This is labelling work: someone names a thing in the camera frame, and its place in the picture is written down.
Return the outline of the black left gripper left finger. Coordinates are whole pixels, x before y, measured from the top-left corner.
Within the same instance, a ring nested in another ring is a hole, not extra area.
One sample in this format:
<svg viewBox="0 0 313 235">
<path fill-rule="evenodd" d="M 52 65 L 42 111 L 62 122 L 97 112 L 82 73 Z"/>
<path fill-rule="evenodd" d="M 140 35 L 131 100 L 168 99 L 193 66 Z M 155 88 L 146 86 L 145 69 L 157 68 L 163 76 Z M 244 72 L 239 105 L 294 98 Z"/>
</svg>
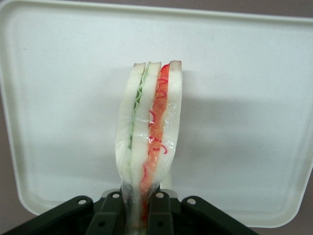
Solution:
<svg viewBox="0 0 313 235">
<path fill-rule="evenodd" d="M 123 235 L 125 229 L 125 208 L 120 191 L 112 191 L 97 204 L 86 235 Z"/>
</svg>

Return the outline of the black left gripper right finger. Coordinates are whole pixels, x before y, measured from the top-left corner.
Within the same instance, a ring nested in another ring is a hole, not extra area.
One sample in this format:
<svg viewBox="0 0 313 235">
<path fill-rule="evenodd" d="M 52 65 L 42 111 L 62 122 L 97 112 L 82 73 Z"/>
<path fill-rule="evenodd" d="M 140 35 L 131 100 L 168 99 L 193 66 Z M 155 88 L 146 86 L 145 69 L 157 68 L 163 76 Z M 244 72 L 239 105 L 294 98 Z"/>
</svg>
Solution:
<svg viewBox="0 0 313 235">
<path fill-rule="evenodd" d="M 148 207 L 147 235 L 173 235 L 170 196 L 165 192 L 151 195 Z"/>
</svg>

